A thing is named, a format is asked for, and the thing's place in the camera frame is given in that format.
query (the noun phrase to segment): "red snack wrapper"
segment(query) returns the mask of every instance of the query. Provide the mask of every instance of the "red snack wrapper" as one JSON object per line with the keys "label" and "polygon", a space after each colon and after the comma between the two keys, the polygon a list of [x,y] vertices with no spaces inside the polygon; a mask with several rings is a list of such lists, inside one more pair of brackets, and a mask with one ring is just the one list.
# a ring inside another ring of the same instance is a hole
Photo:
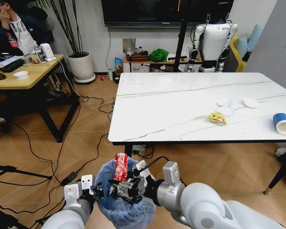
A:
{"label": "red snack wrapper", "polygon": [[127,162],[128,162],[127,154],[118,153],[117,155],[115,155],[114,157],[115,174],[113,177],[114,180],[122,182],[127,179]]}

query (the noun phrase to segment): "black jacket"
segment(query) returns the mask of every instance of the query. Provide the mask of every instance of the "black jacket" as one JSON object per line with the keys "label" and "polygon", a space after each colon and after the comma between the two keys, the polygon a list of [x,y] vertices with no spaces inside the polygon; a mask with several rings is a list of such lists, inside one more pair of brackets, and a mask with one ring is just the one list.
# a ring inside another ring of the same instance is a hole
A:
{"label": "black jacket", "polygon": [[[31,34],[32,38],[37,42],[38,45],[42,43],[50,43],[54,40],[52,31],[43,26],[35,18],[25,14],[18,14],[18,16],[21,18],[21,21],[25,25],[27,31]],[[10,46],[7,36],[8,32],[17,40],[14,31],[11,28],[9,30],[3,28],[0,21],[0,52],[20,55],[22,52],[19,49],[13,49]]]}

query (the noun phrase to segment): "yellow chair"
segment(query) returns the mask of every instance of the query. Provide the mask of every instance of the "yellow chair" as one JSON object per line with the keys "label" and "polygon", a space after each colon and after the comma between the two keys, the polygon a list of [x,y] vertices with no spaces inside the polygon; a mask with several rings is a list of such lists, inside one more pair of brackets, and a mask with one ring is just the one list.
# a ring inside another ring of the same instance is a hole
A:
{"label": "yellow chair", "polygon": [[233,54],[234,54],[234,56],[238,62],[238,67],[237,67],[236,72],[242,73],[246,67],[247,62],[242,60],[241,56],[239,55],[239,53],[236,49],[236,42],[237,42],[238,38],[239,38],[238,36],[234,36],[232,38],[232,41],[230,43],[230,48],[231,48],[231,50],[232,50],[232,52],[233,52]]}

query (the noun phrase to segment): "blue plastic bag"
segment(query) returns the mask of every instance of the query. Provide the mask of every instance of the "blue plastic bag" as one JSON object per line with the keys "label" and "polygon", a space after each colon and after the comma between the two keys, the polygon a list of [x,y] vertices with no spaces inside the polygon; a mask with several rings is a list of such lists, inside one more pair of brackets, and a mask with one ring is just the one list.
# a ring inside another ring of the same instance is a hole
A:
{"label": "blue plastic bag", "polygon": [[[128,158],[128,171],[137,161]],[[115,173],[115,163],[111,160],[104,164],[95,180],[95,183],[102,183],[104,198],[97,201],[101,212],[110,220],[117,229],[144,229],[153,220],[156,206],[149,198],[143,197],[138,204],[129,204],[120,197],[115,198],[109,195],[111,184],[109,179],[113,179]]]}

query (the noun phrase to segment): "light blue pillow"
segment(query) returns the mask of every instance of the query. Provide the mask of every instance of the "light blue pillow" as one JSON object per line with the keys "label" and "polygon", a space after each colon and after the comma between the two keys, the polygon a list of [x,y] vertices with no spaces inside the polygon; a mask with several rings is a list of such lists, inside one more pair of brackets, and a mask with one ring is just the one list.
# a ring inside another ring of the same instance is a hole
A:
{"label": "light blue pillow", "polygon": [[238,38],[236,42],[236,49],[241,58],[243,58],[247,52],[247,45],[248,45],[248,40],[246,35]]}
{"label": "light blue pillow", "polygon": [[250,37],[250,40],[248,42],[247,52],[252,53],[253,49],[256,46],[256,43],[257,43],[259,37],[262,34],[262,31],[263,30],[258,25],[256,25],[254,27],[253,32],[252,32],[251,37]]}

